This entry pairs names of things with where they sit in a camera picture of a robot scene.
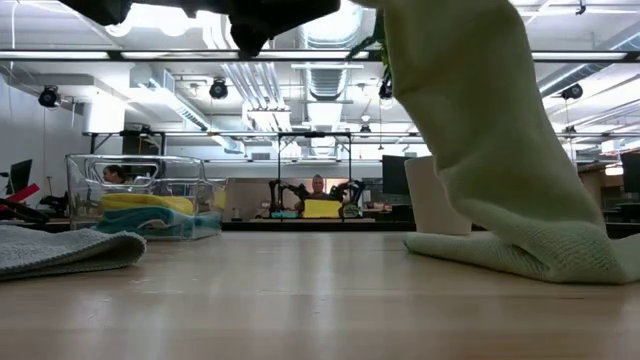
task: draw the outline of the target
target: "light green cloth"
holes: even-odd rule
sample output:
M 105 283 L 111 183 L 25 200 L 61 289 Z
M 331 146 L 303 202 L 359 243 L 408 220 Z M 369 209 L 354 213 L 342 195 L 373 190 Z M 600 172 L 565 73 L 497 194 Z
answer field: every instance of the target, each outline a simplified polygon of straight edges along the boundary
M 491 231 L 413 234 L 411 251 L 549 282 L 640 277 L 640 238 L 607 238 L 547 119 L 522 20 L 507 0 L 358 1 L 385 10 L 395 96 L 453 207 Z

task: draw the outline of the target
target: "gray cloth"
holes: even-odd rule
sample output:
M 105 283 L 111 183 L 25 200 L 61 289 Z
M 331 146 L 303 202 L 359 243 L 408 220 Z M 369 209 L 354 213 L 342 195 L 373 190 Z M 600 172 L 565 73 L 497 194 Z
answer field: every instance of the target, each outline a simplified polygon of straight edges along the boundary
M 0 281 L 117 269 L 138 261 L 145 250 L 145 240 L 132 233 L 49 234 L 0 226 Z

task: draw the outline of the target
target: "desk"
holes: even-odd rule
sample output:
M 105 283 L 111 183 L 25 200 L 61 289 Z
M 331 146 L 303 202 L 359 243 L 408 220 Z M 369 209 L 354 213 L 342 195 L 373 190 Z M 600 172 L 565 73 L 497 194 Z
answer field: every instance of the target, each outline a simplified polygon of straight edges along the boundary
M 640 286 L 551 285 L 402 234 L 150 243 L 138 267 L 0 284 L 0 359 L 640 358 Z

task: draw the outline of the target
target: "red object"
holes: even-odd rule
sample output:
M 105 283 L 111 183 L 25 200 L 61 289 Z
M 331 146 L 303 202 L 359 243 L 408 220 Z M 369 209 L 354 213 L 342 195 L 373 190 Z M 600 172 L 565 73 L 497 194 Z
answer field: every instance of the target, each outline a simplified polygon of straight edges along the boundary
M 26 188 L 18 191 L 17 193 L 9 196 L 7 198 L 7 200 L 15 202 L 15 203 L 19 203 L 22 202 L 24 200 L 26 200 L 27 198 L 29 198 L 31 195 L 37 193 L 38 191 L 40 191 L 40 188 L 38 187 L 38 185 L 36 184 L 31 184 L 29 186 L 27 186 Z M 6 210 L 6 206 L 0 206 L 0 211 Z

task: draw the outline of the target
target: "ceiling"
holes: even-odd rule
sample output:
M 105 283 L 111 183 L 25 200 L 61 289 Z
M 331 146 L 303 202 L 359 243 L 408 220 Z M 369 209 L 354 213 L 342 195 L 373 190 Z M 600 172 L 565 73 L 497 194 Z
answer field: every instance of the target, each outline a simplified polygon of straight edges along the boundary
M 586 1 L 587 12 L 576 16 L 578 0 L 512 0 L 523 14 L 531 47 L 534 50 L 608 50 L 617 37 L 640 34 L 640 0 Z M 357 38 L 372 32 L 375 13 L 364 10 Z M 194 25 L 184 35 L 171 37 L 157 28 L 134 27 L 124 37 L 110 36 L 101 26 L 83 18 L 56 1 L 0 0 L 0 48 L 16 49 L 207 49 L 202 28 Z M 297 49 L 304 46 L 298 29 L 276 37 L 270 46 L 275 49 Z M 127 122 L 144 122 L 156 130 L 184 128 L 183 119 L 166 104 L 143 96 L 141 89 L 131 88 L 131 63 L 17 63 L 14 69 L 25 82 L 43 74 L 89 75 L 110 87 L 130 105 Z M 291 110 L 290 122 L 295 126 L 313 125 L 309 118 L 309 95 L 305 87 L 304 70 L 295 70 L 290 63 L 275 63 L 277 82 L 286 105 Z M 213 78 L 225 76 L 219 63 L 153 63 L 155 72 L 169 71 L 176 79 L 176 92 L 190 106 L 207 117 L 211 124 L 233 130 L 243 129 L 241 117 L 245 102 L 235 86 L 227 81 L 229 95 L 224 100 L 213 100 L 208 94 Z M 567 72 L 575 65 L 536 64 L 540 83 Z M 377 90 L 383 67 L 377 63 L 363 63 L 361 69 L 350 70 L 346 88 L 340 97 L 341 110 L 333 129 L 357 131 L 363 115 L 370 117 L 372 129 L 383 131 L 414 131 L 411 119 L 399 104 L 380 106 Z M 640 127 L 640 66 L 620 64 L 610 66 L 582 81 L 584 96 L 577 101 L 556 97 L 545 99 L 545 107 L 554 127 L 561 131 L 567 124 L 580 123 L 598 114 L 608 115 L 612 109 L 631 103 L 628 111 L 603 117 L 599 122 L 580 129 L 584 132 L 604 132 L 623 128 L 625 131 Z M 65 96 L 80 97 L 70 90 Z M 576 145 L 581 150 L 593 150 L 602 140 L 587 139 Z

